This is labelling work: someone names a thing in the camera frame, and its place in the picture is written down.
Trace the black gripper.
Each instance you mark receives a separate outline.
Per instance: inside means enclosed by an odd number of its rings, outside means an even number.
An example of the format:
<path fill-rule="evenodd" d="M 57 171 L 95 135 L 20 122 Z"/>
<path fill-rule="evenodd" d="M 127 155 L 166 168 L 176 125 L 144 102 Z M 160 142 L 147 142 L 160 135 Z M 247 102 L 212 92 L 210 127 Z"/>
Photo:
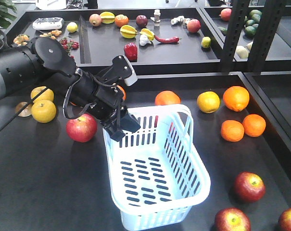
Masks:
<path fill-rule="evenodd" d="M 125 65 L 124 56 L 119 55 L 113 58 L 111 66 L 96 75 L 86 73 L 94 84 L 86 105 L 87 112 L 100 121 L 114 141 L 120 141 L 125 136 L 123 130 L 136 132 L 140 129 L 137 119 L 127 112 L 123 92 L 118 88 Z"/>

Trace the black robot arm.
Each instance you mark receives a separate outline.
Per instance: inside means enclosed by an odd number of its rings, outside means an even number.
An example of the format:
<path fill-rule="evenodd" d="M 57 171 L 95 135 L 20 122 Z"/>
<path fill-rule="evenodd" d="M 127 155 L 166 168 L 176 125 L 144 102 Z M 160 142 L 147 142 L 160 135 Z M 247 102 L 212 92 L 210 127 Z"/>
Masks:
<path fill-rule="evenodd" d="M 111 66 L 94 75 L 78 67 L 61 44 L 50 38 L 37 37 L 25 46 L 14 47 L 0 38 L 0 99 L 51 76 L 67 87 L 63 103 L 66 118 L 77 118 L 67 111 L 68 104 L 74 103 L 82 114 L 98 119 L 115 141 L 120 141 L 125 131 L 139 130 L 139 122 L 128 112 L 118 88 L 119 80 L 128 86 L 137 81 L 125 56 L 114 57 Z"/>

